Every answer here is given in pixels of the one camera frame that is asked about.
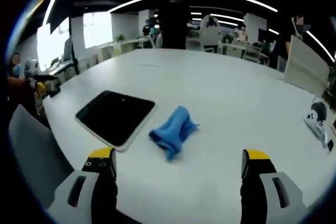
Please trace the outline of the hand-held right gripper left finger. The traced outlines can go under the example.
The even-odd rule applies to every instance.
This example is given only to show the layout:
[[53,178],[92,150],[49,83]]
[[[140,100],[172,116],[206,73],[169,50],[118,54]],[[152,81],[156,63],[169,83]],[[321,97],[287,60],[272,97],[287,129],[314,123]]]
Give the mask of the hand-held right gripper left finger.
[[47,213],[55,223],[108,223],[117,205],[116,153],[105,147],[89,154],[55,190]]

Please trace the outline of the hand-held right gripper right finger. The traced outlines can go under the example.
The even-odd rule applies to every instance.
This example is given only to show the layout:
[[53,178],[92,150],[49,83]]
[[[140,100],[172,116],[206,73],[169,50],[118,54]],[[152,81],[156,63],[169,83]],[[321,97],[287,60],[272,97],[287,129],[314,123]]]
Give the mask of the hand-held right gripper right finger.
[[241,171],[241,223],[301,223],[308,215],[302,191],[266,153],[244,149]]

